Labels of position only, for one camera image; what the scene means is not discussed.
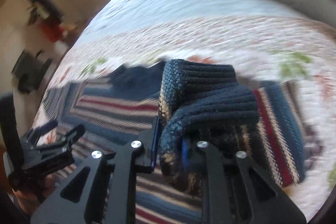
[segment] mattress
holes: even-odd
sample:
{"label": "mattress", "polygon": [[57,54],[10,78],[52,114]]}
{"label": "mattress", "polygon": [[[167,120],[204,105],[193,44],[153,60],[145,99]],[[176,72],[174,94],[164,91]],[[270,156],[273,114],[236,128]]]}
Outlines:
{"label": "mattress", "polygon": [[[336,9],[335,0],[323,5]],[[48,88],[104,76],[122,64],[150,66],[172,58],[231,64],[238,76],[254,80],[295,79],[311,145],[321,150],[306,179],[285,191],[309,221],[335,183],[336,30],[326,23],[336,15],[293,6],[288,0],[111,0],[66,54]],[[293,61],[293,54],[300,60]],[[41,105],[34,126],[48,120]],[[51,132],[40,143],[54,137]]]}

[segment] hand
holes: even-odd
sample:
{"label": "hand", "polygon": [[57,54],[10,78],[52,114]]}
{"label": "hand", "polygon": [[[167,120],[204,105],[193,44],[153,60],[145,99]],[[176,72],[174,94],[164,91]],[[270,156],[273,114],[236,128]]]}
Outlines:
{"label": "hand", "polygon": [[[41,188],[43,189],[42,195],[47,198],[55,190],[55,179],[53,175],[48,175],[44,180],[39,182]],[[37,200],[36,195],[31,190],[14,191],[14,195],[23,211],[27,214],[32,215],[37,207],[40,205]]]}

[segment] red object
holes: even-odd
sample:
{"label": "red object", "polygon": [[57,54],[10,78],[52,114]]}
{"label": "red object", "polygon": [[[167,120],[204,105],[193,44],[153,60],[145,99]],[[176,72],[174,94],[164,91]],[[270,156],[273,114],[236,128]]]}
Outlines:
{"label": "red object", "polygon": [[63,28],[60,26],[60,21],[57,18],[48,17],[41,21],[39,27],[42,33],[49,39],[50,42],[55,43],[63,36]]}

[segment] silver bolt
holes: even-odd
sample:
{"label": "silver bolt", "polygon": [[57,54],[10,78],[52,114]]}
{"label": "silver bolt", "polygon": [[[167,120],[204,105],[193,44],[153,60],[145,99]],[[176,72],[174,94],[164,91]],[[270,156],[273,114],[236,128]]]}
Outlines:
{"label": "silver bolt", "polygon": [[208,146],[209,146],[209,143],[206,142],[206,141],[199,141],[199,142],[197,142],[197,147],[198,148],[206,148]]}
{"label": "silver bolt", "polygon": [[142,143],[141,143],[141,141],[135,140],[135,141],[131,142],[131,146],[133,148],[139,148],[140,146],[142,146]]}
{"label": "silver bolt", "polygon": [[238,152],[236,153],[236,156],[237,156],[237,158],[244,159],[244,158],[246,158],[247,153],[244,152],[244,151],[238,151]]}
{"label": "silver bolt", "polygon": [[91,153],[91,156],[94,159],[99,159],[101,156],[103,156],[103,154],[99,150],[96,150]]}

